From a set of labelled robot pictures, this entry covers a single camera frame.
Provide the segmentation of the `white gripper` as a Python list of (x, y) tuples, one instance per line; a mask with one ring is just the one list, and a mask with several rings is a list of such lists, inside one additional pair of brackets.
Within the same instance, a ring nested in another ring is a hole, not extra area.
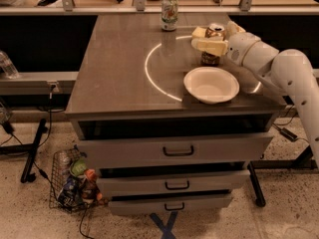
[(197, 38), (191, 41), (191, 45), (199, 51), (217, 57), (221, 57), (226, 54), (228, 60), (237, 66), (241, 66), (248, 50), (259, 42), (260, 38), (246, 32), (245, 29), (236, 24), (234, 21), (227, 22), (226, 33), (230, 36), (228, 44), (225, 41), (213, 41), (207, 38)]

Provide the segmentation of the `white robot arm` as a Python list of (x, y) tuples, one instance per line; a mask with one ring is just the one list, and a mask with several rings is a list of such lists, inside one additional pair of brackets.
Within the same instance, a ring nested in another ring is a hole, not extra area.
[(233, 21), (195, 28), (191, 45), (210, 55), (226, 57), (234, 65), (251, 72), (271, 91), (288, 96), (319, 165), (319, 86), (304, 53), (295, 49), (280, 52)]

